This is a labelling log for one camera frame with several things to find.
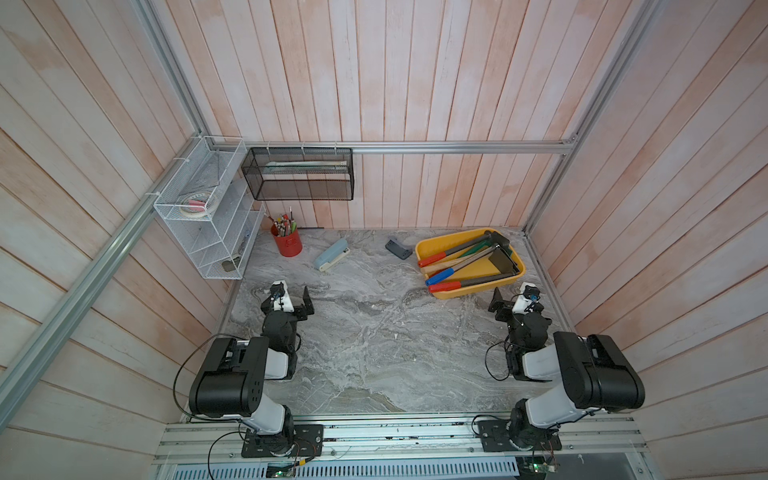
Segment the green hoe red grip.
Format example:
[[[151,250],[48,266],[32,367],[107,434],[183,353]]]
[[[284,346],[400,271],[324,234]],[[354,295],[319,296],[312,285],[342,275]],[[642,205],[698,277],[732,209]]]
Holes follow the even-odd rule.
[[[489,241],[488,240],[483,240],[483,241],[481,241],[481,242],[471,246],[470,248],[468,248],[464,252],[462,252],[459,255],[459,257],[460,258],[468,257],[470,255],[473,255],[473,254],[475,254],[475,253],[477,253],[477,252],[487,248],[488,246],[489,246]]]

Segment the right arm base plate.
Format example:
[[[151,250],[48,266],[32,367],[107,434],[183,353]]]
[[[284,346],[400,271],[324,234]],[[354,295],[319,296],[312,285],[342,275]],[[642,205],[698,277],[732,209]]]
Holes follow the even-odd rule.
[[[484,452],[559,451],[559,432],[541,429],[520,420],[480,420],[474,424]]]

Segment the speckled hoe red grip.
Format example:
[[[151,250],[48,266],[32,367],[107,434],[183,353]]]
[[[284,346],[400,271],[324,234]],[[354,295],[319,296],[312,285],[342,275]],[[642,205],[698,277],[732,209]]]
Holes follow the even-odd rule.
[[[460,252],[484,241],[490,241],[492,244],[499,244],[502,247],[507,247],[509,245],[509,239],[507,237],[504,237],[496,231],[486,230],[482,235],[477,236],[469,241],[453,246],[430,257],[420,259],[418,261],[418,266],[425,267],[433,263],[437,263],[438,261],[443,260],[444,258],[454,253]]]
[[[448,279],[427,287],[431,293],[452,292],[506,280],[522,273],[523,265],[513,258],[506,247],[499,247],[491,255],[473,262]]]

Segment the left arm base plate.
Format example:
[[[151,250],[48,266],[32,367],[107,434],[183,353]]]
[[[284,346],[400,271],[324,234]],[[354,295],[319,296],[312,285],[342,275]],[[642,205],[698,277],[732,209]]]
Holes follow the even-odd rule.
[[[241,450],[243,458],[311,460],[322,453],[324,426],[300,424],[287,426],[279,434],[259,435],[248,430]]]

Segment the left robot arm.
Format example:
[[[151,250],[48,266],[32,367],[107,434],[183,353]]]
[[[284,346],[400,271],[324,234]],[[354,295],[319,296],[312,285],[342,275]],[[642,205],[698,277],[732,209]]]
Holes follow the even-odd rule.
[[[294,303],[284,281],[270,286],[262,302],[261,334],[249,339],[216,335],[188,395],[187,415],[204,421],[235,418],[256,437],[290,441],[294,436],[290,409],[264,391],[268,381],[290,380],[301,347],[298,324],[315,313],[308,289]]]

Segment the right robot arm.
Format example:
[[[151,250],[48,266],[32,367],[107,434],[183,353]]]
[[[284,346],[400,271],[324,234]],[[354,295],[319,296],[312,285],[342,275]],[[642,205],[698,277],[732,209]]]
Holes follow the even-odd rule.
[[[552,320],[543,315],[539,299],[539,289],[526,284],[510,299],[495,289],[488,307],[507,326],[501,341],[507,375],[549,386],[537,397],[518,401],[511,411],[507,431],[520,449],[550,439],[564,424],[598,411],[637,409],[645,401],[640,376],[611,337],[550,333]]]

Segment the wooden handle hoe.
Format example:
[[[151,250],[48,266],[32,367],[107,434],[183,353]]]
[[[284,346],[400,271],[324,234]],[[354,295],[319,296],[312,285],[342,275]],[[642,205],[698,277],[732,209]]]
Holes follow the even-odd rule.
[[[454,265],[457,265],[461,263],[462,261],[468,259],[471,255],[474,253],[477,253],[477,249],[470,249],[468,254],[462,254],[458,257],[451,258],[451,259],[444,259],[441,262],[436,262],[430,265],[427,265],[421,269],[422,273],[427,276],[432,276],[435,273],[442,271],[446,268],[453,267]]]

